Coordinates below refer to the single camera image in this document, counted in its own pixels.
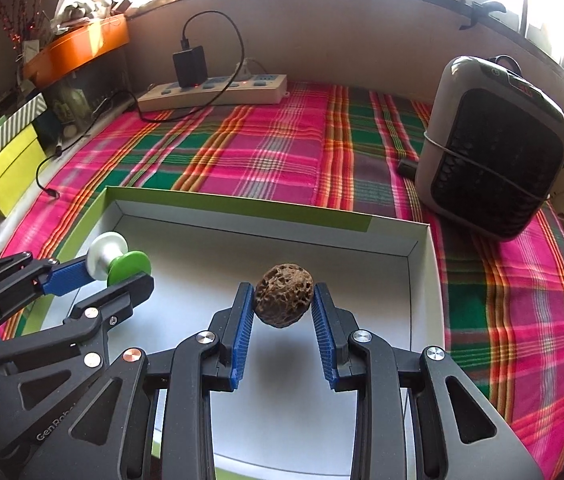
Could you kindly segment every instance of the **power strip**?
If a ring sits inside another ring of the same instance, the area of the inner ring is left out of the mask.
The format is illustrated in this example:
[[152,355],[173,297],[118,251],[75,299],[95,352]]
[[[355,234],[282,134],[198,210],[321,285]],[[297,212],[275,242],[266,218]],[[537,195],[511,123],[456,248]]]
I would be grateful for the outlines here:
[[[170,110],[204,106],[226,86],[230,77],[212,77],[193,88],[180,88],[178,83],[159,85],[138,99],[140,110]],[[235,81],[214,103],[217,105],[278,104],[286,95],[286,75],[254,75]]]

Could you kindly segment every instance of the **table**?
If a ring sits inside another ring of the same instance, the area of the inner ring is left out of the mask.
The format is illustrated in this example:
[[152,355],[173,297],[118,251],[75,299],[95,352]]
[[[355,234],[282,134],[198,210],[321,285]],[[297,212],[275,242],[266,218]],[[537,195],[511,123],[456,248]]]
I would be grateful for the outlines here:
[[[497,243],[424,209],[397,173],[417,158],[431,107],[362,89],[294,83],[279,105],[214,107],[177,123],[128,112],[92,138],[41,194],[4,254],[57,254],[106,186],[245,196],[431,225],[446,346],[540,464],[564,469],[564,233],[545,205]],[[177,117],[181,112],[155,112]],[[20,334],[28,312],[1,329]]]

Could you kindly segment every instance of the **green disc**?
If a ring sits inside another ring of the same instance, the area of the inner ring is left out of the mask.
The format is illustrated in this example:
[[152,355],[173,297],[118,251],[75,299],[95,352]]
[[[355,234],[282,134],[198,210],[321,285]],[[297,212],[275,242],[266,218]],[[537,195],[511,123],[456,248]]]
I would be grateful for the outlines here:
[[130,251],[122,254],[122,256],[114,259],[108,267],[107,285],[115,285],[138,272],[151,273],[149,257],[142,251]]

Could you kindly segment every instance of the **gray cord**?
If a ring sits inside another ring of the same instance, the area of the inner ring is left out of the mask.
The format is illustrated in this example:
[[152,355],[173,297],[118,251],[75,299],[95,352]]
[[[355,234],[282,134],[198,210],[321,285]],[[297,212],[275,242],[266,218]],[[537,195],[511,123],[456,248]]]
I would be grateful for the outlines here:
[[525,195],[531,197],[534,200],[538,200],[539,202],[544,202],[546,200],[548,200],[547,197],[544,198],[540,198],[539,196],[531,193],[530,191],[527,191],[526,189],[524,189],[522,186],[519,186],[518,184],[514,183],[512,180],[510,180],[509,178],[506,178],[504,175],[497,173],[497,171],[493,171],[491,170],[491,168],[484,166],[483,164],[480,164],[479,162],[475,162],[474,160],[468,158],[467,156],[464,156],[460,153],[454,152],[453,150],[449,150],[448,148],[446,148],[446,146],[442,146],[440,143],[435,142],[433,139],[431,139],[428,136],[428,132],[424,132],[424,138],[430,142],[431,144],[433,144],[434,146],[437,146],[440,150],[442,150],[443,152],[448,153],[449,155],[452,156],[456,156],[457,158],[462,159],[464,162],[468,162],[469,164],[472,164],[473,166],[479,168],[480,170],[484,170],[487,173],[490,173],[491,175],[496,176],[497,178],[499,178],[500,180],[503,180],[505,183],[510,184],[511,186],[513,186],[515,189],[521,191],[522,193],[524,193]]

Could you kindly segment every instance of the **dark round object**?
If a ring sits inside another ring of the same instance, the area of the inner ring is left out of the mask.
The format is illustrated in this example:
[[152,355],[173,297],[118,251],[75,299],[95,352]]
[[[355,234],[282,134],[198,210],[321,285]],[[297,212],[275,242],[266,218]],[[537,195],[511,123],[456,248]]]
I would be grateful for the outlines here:
[[297,322],[313,300],[313,278],[296,264],[274,266],[255,288],[255,314],[267,325],[285,328]]

